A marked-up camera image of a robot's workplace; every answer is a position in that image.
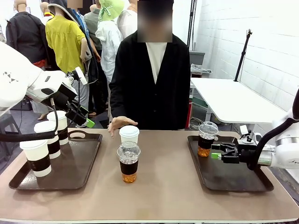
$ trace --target orange liquid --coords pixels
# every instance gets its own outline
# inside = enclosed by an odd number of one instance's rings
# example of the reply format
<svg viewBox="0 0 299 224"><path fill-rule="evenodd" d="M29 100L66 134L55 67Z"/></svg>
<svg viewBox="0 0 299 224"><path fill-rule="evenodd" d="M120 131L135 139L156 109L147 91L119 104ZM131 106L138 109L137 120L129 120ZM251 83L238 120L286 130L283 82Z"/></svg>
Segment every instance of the orange liquid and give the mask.
<svg viewBox="0 0 299 224"><path fill-rule="evenodd" d="M198 146L198 155L202 157L208 157L211 149L204 149Z"/></svg>
<svg viewBox="0 0 299 224"><path fill-rule="evenodd" d="M122 174L122 180L125 183L133 183L136 180L136 173L132 174L132 175L125 175Z"/></svg>

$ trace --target white hooded jacket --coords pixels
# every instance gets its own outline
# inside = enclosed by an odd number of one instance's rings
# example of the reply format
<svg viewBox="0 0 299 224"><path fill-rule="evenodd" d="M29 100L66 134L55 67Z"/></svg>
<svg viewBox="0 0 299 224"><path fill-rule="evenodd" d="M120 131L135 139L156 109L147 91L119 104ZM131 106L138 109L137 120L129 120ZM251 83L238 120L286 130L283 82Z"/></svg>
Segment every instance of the white hooded jacket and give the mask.
<svg viewBox="0 0 299 224"><path fill-rule="evenodd" d="M102 44L101 66L110 83L114 73L116 53L123 37L114 20L99 22L95 35Z"/></svg>

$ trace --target brown tabletop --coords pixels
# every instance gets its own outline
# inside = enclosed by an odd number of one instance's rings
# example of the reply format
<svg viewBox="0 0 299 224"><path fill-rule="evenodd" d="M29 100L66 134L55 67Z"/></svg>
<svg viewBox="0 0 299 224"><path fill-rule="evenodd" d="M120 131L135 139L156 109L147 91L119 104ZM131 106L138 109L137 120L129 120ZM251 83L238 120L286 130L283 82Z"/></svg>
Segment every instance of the brown tabletop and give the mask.
<svg viewBox="0 0 299 224"><path fill-rule="evenodd" d="M84 129L103 134L85 188L62 192L25 192L8 187L26 161L21 153L0 176L0 220L39 223L234 222L293 221L299 208L268 170L274 185L266 193L210 191L198 178L188 148L193 131L141 131L137 180L122 181L116 155L121 140L107 129Z"/></svg>

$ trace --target gray shirt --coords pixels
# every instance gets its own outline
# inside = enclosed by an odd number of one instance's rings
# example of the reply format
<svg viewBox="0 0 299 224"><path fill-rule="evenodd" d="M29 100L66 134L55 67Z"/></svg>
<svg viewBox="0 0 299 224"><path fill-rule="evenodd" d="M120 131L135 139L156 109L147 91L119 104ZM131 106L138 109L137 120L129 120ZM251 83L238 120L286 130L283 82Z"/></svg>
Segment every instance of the gray shirt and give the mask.
<svg viewBox="0 0 299 224"><path fill-rule="evenodd" d="M89 36L93 40L94 46L97 51L102 50L101 41L95 36L95 32L98 29L100 9L95 8L92 12L85 14L84 20L89 30Z"/></svg>

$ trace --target stool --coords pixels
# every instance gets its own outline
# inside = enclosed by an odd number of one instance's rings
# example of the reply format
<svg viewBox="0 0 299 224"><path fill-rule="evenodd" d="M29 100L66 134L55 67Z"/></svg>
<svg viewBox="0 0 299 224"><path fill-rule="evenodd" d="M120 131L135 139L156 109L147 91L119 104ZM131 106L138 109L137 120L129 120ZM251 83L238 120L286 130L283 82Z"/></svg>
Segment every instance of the stool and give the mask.
<svg viewBox="0 0 299 224"><path fill-rule="evenodd" d="M10 132L5 131L5 128L8 126L10 127L11 130ZM1 134L21 134L21 131L11 114L6 113L0 117L0 133ZM9 147L7 142L0 142L0 154L2 153L5 155L4 159L6 159L7 156L9 156L10 154L8 148Z"/></svg>

